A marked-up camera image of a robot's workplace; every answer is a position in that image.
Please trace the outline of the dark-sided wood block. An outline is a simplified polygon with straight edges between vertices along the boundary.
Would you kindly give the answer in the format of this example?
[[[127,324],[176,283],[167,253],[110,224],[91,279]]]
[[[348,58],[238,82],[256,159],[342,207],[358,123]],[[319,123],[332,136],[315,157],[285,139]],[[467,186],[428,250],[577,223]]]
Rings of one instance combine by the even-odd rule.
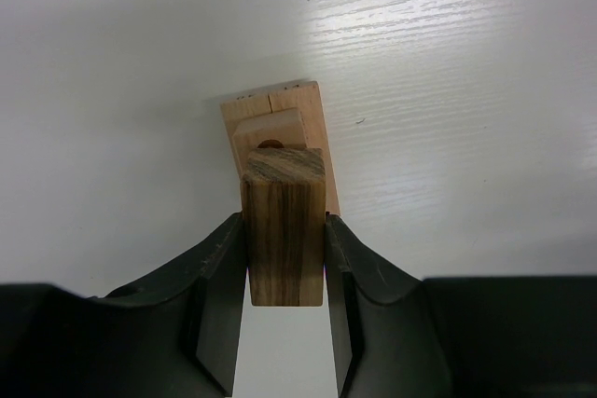
[[[326,220],[322,151],[252,151],[241,193],[252,304],[320,307]]]

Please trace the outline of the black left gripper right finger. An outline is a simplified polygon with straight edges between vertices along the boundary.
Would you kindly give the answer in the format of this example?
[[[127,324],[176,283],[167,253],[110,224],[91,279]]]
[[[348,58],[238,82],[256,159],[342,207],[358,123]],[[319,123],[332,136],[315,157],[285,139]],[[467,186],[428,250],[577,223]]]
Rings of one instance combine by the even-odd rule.
[[[326,219],[341,397],[592,397],[592,276],[418,280]]]

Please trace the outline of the wood cube with letter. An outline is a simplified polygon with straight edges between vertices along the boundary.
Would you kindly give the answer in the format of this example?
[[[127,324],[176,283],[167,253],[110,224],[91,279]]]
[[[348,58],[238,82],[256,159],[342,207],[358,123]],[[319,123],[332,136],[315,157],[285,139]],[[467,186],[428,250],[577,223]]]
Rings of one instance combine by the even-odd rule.
[[[264,147],[305,149],[306,132],[297,108],[244,119],[232,133],[239,172],[243,174],[249,153]]]

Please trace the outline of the wood plank block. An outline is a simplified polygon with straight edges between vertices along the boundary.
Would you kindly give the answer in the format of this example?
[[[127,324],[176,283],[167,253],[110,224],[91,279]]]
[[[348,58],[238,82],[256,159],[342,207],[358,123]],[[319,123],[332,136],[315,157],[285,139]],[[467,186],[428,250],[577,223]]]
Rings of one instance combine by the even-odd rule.
[[[239,96],[233,101],[220,104],[220,111],[224,120],[237,172],[239,176],[242,176],[243,168],[235,149],[233,134],[242,121],[271,113],[269,95],[267,93],[261,93]]]

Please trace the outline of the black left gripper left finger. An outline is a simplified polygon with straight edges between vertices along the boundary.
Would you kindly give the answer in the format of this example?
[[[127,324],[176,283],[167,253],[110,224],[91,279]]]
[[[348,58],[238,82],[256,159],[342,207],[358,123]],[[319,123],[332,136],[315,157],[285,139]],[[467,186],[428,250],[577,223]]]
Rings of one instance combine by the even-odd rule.
[[[5,397],[229,397],[246,276],[243,220],[103,297],[1,288]]]

